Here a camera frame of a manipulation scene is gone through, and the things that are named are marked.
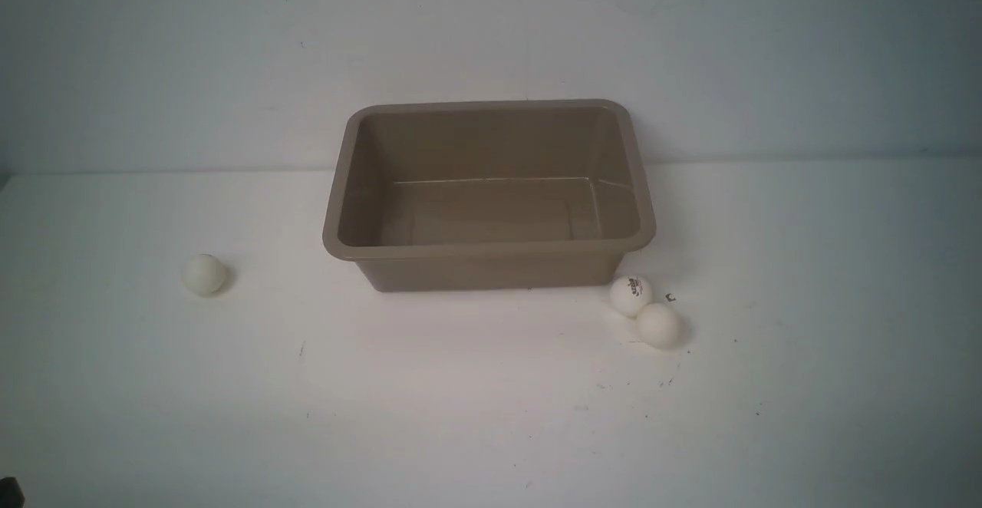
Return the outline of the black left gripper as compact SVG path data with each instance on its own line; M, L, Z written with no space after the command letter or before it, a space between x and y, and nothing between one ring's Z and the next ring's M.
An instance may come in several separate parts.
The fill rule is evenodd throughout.
M0 507L22 508L25 505L25 495L20 483L15 477L3 477L0 480Z

